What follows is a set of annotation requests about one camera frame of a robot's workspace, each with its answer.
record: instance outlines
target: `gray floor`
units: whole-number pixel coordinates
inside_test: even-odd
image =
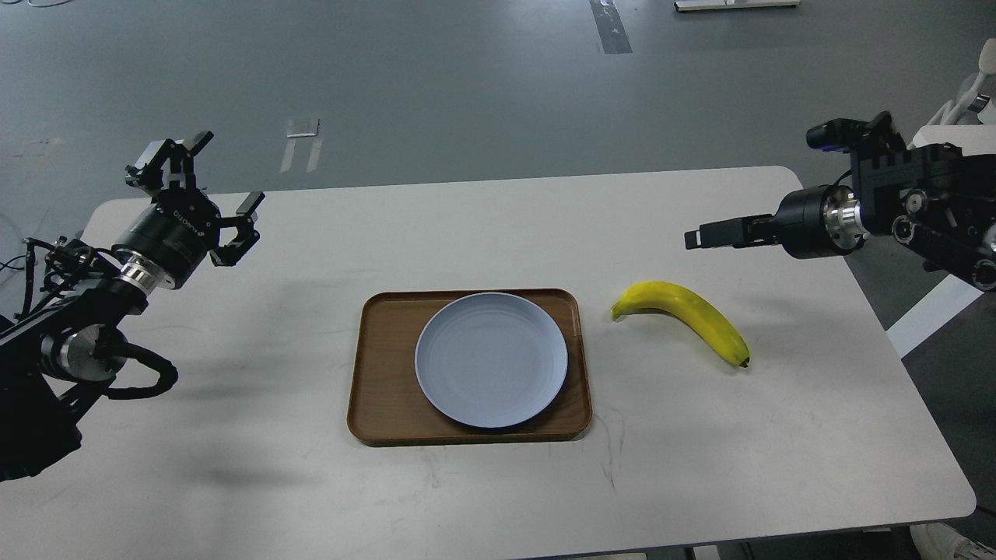
[[[603,53],[584,0],[0,6],[0,256],[82,230],[105,200],[137,195],[123,168],[150,140],[203,129],[217,134],[198,159],[210,192],[762,164],[829,182],[847,158],[807,149],[808,127],[888,109],[909,139],[996,35],[992,1],[617,6],[631,54]],[[281,173],[298,117],[322,118],[322,156]],[[849,264],[886,327],[940,280],[884,239]],[[0,313],[21,289],[0,273]],[[994,305],[904,361],[989,508]],[[985,514],[953,524],[996,542]]]

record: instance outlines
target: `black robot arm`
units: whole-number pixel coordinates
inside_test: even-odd
[[[847,255],[871,235],[892,235],[979,290],[996,290],[996,155],[949,143],[906,149],[888,112],[837,119],[806,134],[809,147],[851,155],[833,184],[790,192],[772,214],[706,223],[688,249],[782,245],[796,258]],[[841,185],[850,176],[851,186]]]
[[[146,399],[176,383],[173,364],[129,343],[118,324],[144,311],[156,287],[180,288],[208,253],[215,265],[232,266],[259,239],[254,212],[262,192],[222,217],[196,187],[193,158],[212,137],[154,141],[125,168],[127,184],[147,193],[151,205],[111,249],[79,239],[26,240],[24,306],[16,322],[0,317],[0,480],[36,475],[78,449],[76,424],[100,397]],[[235,238],[220,246],[219,231],[227,227],[236,229]],[[48,251],[41,288],[47,295],[33,305],[38,248]],[[129,359],[157,371],[158,381],[111,387]],[[44,376],[74,385],[57,396]]]

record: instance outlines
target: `yellow banana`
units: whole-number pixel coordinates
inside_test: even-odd
[[[723,360],[741,368],[750,363],[750,350],[740,333],[712,304],[684,286],[659,280],[633,284],[613,305],[612,313],[614,321],[635,313],[673,315],[698,333]]]

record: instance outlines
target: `brown tray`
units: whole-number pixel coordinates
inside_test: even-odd
[[[543,308],[567,342],[567,377],[538,415],[499,429],[452,420],[428,401],[415,377],[415,344],[422,328],[447,303],[480,291],[385,292],[367,300],[360,320],[347,424],[367,445],[439,445],[563,441],[588,427],[592,398],[585,369],[581,317],[574,296],[558,289],[489,290],[528,299]]]

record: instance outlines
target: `table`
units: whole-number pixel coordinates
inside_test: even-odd
[[[788,169],[750,167],[273,192],[237,267],[204,264],[122,324],[175,362],[179,384],[99,403],[81,450],[0,485],[0,549],[496,558],[968,515],[972,489],[843,260],[684,250],[685,230],[771,211],[799,187]],[[112,243],[145,205],[104,204],[85,240]],[[751,346],[750,369],[676,320],[613,323],[610,305],[646,279],[713,302]],[[596,414],[580,439],[353,438],[367,298],[517,287],[580,304]],[[120,377],[145,375],[129,364]]]

